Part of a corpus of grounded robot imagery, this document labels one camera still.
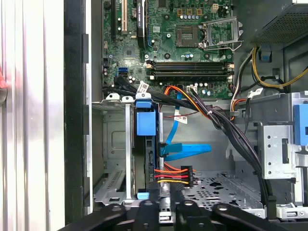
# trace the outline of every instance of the sticker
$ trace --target sticker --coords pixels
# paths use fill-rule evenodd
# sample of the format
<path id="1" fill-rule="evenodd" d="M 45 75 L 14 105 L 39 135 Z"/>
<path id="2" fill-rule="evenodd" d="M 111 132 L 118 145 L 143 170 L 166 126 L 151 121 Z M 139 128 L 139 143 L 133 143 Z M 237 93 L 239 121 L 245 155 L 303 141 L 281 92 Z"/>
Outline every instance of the sticker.
<path id="1" fill-rule="evenodd" d="M 178 121 L 178 122 L 183 123 L 183 124 L 187 124 L 187 117 L 186 116 L 180 116 L 179 109 L 175 109 L 174 116 L 175 116 L 174 117 L 175 121 Z"/>
<path id="2" fill-rule="evenodd" d="M 186 116 L 177 116 L 177 117 L 174 117 L 174 120 L 178 121 L 180 123 L 183 123 L 183 124 L 187 124 L 187 117 Z"/>
<path id="3" fill-rule="evenodd" d="M 145 82 L 140 81 L 140 85 L 137 89 L 137 93 L 146 93 L 148 88 L 149 88 L 149 84 L 146 84 Z"/>
<path id="4" fill-rule="evenodd" d="M 252 97 L 254 97 L 254 96 L 256 96 L 256 95 L 260 95 L 260 94 L 262 93 L 262 91 L 263 91 L 263 88 L 258 88 L 256 91 L 250 93 L 250 94 L 248 95 L 248 98 L 252 98 Z"/>
<path id="5" fill-rule="evenodd" d="M 153 33 L 160 33 L 160 27 L 159 26 L 153 26 Z"/>

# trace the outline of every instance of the motherboard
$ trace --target motherboard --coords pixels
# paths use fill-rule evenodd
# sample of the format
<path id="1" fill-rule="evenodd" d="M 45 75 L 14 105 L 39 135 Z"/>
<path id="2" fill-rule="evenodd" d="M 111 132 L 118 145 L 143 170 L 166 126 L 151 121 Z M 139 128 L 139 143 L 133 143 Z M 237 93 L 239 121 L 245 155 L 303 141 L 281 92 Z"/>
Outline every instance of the motherboard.
<path id="1" fill-rule="evenodd" d="M 121 75 L 136 87 L 143 81 L 164 92 L 176 85 L 229 99 L 240 36 L 234 25 L 241 26 L 232 8 L 230 0 L 104 1 L 104 85 Z"/>

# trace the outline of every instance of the yellow wire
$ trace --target yellow wire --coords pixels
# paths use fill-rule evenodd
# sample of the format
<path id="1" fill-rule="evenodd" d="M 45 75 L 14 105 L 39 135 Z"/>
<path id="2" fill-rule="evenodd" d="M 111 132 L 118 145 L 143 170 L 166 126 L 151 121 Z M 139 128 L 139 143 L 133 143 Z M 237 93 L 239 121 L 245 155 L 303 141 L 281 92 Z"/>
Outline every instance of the yellow wire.
<path id="1" fill-rule="evenodd" d="M 183 184 L 189 184 L 188 182 L 181 181 L 181 180 L 159 180 L 158 183 L 161 182 L 172 182 L 172 183 L 183 183 Z"/>
<path id="2" fill-rule="evenodd" d="M 255 73 L 255 76 L 257 77 L 258 81 L 260 81 L 260 83 L 266 87 L 272 87 L 272 88 L 283 88 L 286 86 L 289 86 L 293 83 L 295 83 L 296 81 L 298 81 L 301 77 L 303 77 L 305 74 L 308 73 L 308 69 L 306 69 L 305 71 L 303 71 L 300 75 L 298 75 L 297 77 L 295 77 L 294 79 L 292 79 L 291 81 L 284 83 L 284 84 L 279 84 L 279 85 L 273 85 L 273 84 L 268 84 L 264 81 L 261 80 L 260 76 L 258 75 L 257 72 L 257 65 L 256 65 L 256 55 L 257 55 L 257 48 L 255 48 L 254 52 L 253 52 L 253 57 L 252 57 L 252 67 Z"/>

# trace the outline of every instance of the white label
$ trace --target white label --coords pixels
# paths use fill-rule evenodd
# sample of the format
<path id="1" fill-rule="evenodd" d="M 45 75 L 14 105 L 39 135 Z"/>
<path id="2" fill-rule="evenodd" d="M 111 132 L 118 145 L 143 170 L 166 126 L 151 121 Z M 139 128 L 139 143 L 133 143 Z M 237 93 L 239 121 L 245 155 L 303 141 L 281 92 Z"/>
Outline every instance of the white label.
<path id="1" fill-rule="evenodd" d="M 176 116 L 176 117 L 174 117 L 174 120 L 178 121 L 180 123 L 183 123 L 183 124 L 187 124 L 187 117 L 186 116 Z"/>
<path id="2" fill-rule="evenodd" d="M 140 81 L 140 85 L 137 89 L 137 93 L 146 93 L 148 88 L 149 88 L 149 84 L 146 84 L 145 82 Z"/>
<path id="3" fill-rule="evenodd" d="M 263 88 L 258 88 L 256 91 L 250 93 L 250 94 L 248 95 L 248 97 L 249 97 L 249 98 L 252 98 L 252 97 L 254 97 L 254 96 L 256 96 L 256 95 L 260 95 L 260 94 L 262 93 L 262 91 L 263 91 Z"/>
<path id="4" fill-rule="evenodd" d="M 160 27 L 159 26 L 153 26 L 153 33 L 160 33 Z"/>

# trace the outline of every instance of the green circuit board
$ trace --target green circuit board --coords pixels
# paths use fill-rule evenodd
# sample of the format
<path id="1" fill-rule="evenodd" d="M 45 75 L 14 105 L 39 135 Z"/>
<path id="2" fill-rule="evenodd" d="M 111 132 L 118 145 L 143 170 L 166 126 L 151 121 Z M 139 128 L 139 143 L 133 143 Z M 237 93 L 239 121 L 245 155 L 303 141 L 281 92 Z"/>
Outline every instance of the green circuit board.
<path id="1" fill-rule="evenodd" d="M 156 62 L 233 62 L 231 50 L 204 51 L 195 44 L 202 40 L 199 25 L 232 16 L 230 0 L 147 0 L 147 46 L 140 48 L 137 41 L 136 3 L 127 0 L 127 32 L 121 31 L 122 1 L 115 0 L 116 23 L 112 23 L 112 8 L 103 9 L 103 58 L 108 68 L 103 69 L 103 83 L 112 85 L 119 67 L 128 68 L 127 80 L 139 86 L 140 81 L 150 88 L 163 92 L 170 84 L 197 86 L 201 98 L 229 99 L 230 80 L 224 81 L 152 81 L 146 69 L 146 61 Z M 219 10 L 212 13 L 213 4 Z M 115 27 L 115 38 L 112 39 L 112 27 Z M 212 38 L 215 43 L 231 40 L 231 25 L 215 25 Z"/>

